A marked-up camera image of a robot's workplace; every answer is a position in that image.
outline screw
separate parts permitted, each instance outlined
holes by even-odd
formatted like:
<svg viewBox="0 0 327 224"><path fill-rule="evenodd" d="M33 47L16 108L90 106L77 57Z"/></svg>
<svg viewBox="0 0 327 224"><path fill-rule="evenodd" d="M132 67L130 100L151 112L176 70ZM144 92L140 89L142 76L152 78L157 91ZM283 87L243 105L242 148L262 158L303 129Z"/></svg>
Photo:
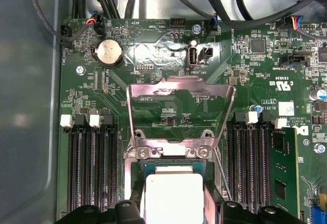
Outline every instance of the screw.
<svg viewBox="0 0 327 224"><path fill-rule="evenodd" d="M265 211L266 211L267 213L271 214L271 215L273 215L273 214L276 213L276 211L273 210L273 209L271 209L271 208L265 208Z"/></svg>
<svg viewBox="0 0 327 224"><path fill-rule="evenodd" d="M321 154L326 151L326 147L320 143L315 144L314 149L316 153Z"/></svg>
<svg viewBox="0 0 327 224"><path fill-rule="evenodd" d="M86 69L83 66L76 67L76 74L79 76L83 76L86 72Z"/></svg>
<svg viewBox="0 0 327 224"><path fill-rule="evenodd" d="M138 151L138 156L139 156L141 159L148 158L148 157L150 156L149 150L148 150L147 148L141 148L141 149Z"/></svg>
<svg viewBox="0 0 327 224"><path fill-rule="evenodd" d="M208 149L201 148L200 151L199 151L199 154L200 154L201 157L206 158L209 155Z"/></svg>
<svg viewBox="0 0 327 224"><path fill-rule="evenodd" d="M193 34L200 34L201 33L201 31L202 31L202 28L201 28L201 26L200 25L193 25L192 26L192 32L193 32Z"/></svg>
<svg viewBox="0 0 327 224"><path fill-rule="evenodd" d="M228 203L227 203L227 206L229 206L229 207L231 207L231 208L235 208L235 207L237 206L237 204L234 203L234 202L228 202Z"/></svg>

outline capacitor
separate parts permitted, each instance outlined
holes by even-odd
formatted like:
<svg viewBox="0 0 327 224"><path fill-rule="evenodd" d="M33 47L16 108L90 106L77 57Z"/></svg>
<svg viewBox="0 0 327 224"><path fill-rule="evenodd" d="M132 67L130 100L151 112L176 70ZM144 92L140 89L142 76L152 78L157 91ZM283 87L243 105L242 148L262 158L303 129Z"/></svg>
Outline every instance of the capacitor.
<svg viewBox="0 0 327 224"><path fill-rule="evenodd" d="M327 98L327 92L323 89L312 90L309 93L309 99L313 101L324 100L326 98Z"/></svg>
<svg viewBox="0 0 327 224"><path fill-rule="evenodd" d="M256 111L258 114L262 113L264 109L260 105L252 105L250 106L250 111Z"/></svg>
<svg viewBox="0 0 327 224"><path fill-rule="evenodd" d="M92 56L107 68L117 67L123 62L123 48L113 39L98 42L92 48Z"/></svg>

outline chip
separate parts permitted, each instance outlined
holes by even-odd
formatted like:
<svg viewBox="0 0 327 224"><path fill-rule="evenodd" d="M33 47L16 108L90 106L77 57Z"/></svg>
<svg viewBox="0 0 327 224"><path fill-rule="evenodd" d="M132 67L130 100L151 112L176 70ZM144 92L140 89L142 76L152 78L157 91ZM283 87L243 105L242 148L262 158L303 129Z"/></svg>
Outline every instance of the chip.
<svg viewBox="0 0 327 224"><path fill-rule="evenodd" d="M275 181L275 194L285 200L286 185L280 181Z"/></svg>
<svg viewBox="0 0 327 224"><path fill-rule="evenodd" d="M284 136L281 133L274 133L272 135L274 148L276 151L284 151Z"/></svg>
<svg viewBox="0 0 327 224"><path fill-rule="evenodd" d="M108 109L101 109L100 111L99 111L99 114L100 115L107 115L107 114L109 114L110 113L110 111L108 110Z"/></svg>
<svg viewBox="0 0 327 224"><path fill-rule="evenodd" d="M87 108L80 108L80 114L87 114Z"/></svg>
<svg viewBox="0 0 327 224"><path fill-rule="evenodd" d="M251 52L265 53L265 41L263 39L251 40Z"/></svg>
<svg viewBox="0 0 327 224"><path fill-rule="evenodd" d="M318 61L319 63L327 63L327 48L318 49Z"/></svg>

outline ram slot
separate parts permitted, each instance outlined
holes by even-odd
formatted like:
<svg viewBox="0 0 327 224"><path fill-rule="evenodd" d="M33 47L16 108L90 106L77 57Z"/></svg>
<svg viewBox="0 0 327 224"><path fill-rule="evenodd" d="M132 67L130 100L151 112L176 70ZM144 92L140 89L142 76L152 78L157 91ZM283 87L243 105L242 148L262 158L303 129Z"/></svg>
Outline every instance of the ram slot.
<svg viewBox="0 0 327 224"><path fill-rule="evenodd" d="M243 205L246 205L246 199L247 199L247 192L246 192L246 173L248 169L246 168L246 162L245 162L245 157L246 157L246 140L245 140L245 130L242 129L241 127L239 128L238 132L238 143L239 143L239 189L240 189L240 203Z"/></svg>
<svg viewBox="0 0 327 224"><path fill-rule="evenodd" d="M118 144L115 133L113 131L108 133L108 176L109 176L109 189L108 189L108 202L111 204L117 201L118 190Z"/></svg>
<svg viewBox="0 0 327 224"><path fill-rule="evenodd" d="M104 188L104 156L105 156L105 140L104 134L95 132L92 135L95 145L95 167L94 167L94 202L103 210L103 188Z"/></svg>
<svg viewBox="0 0 327 224"><path fill-rule="evenodd" d="M227 146L226 146L226 168L227 168L227 183L233 199L236 200L236 189L235 189L235 155L234 155L234 130L230 128L230 124L227 125Z"/></svg>
<svg viewBox="0 0 327 224"><path fill-rule="evenodd" d="M260 130L258 130L260 139L260 154L259 154L259 164L261 168L260 172L260 184L263 186L261 191L261 205L270 204L270 190L269 190L269 126L266 124L260 125Z"/></svg>
<svg viewBox="0 0 327 224"><path fill-rule="evenodd" d="M90 204L91 193L91 141L90 132L78 133L78 206Z"/></svg>
<svg viewBox="0 0 327 224"><path fill-rule="evenodd" d="M242 194L242 165L241 165L241 137L242 137L242 130L239 125L235 125L235 139L234 139L234 161L235 161L235 190L236 190L236 201L242 201L243 194Z"/></svg>
<svg viewBox="0 0 327 224"><path fill-rule="evenodd" d="M68 134L68 177L67 177L67 212L70 213L77 207L78 184L78 141L77 134L69 131Z"/></svg>
<svg viewBox="0 0 327 224"><path fill-rule="evenodd" d="M257 129L254 125L248 126L248 132L250 134L251 145L252 145L252 206L253 211L256 212L260 207L260 192L262 190L262 185L259 182L259 175L261 167L258 163L259 160L259 150L260 150L260 142L258 141L258 133Z"/></svg>

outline white label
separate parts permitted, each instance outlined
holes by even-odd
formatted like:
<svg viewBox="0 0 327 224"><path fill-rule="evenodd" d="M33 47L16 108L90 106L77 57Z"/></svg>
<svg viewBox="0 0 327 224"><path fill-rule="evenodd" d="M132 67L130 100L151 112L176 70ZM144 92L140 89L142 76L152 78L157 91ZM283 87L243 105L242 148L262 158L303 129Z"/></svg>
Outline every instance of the white label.
<svg viewBox="0 0 327 224"><path fill-rule="evenodd" d="M308 139L304 139L304 140L303 140L303 144L304 144L305 146L308 146L308 145L310 144L310 141L309 141Z"/></svg>
<svg viewBox="0 0 327 224"><path fill-rule="evenodd" d="M293 81L270 81L270 86L277 86L278 91L291 91L291 86L293 86Z"/></svg>

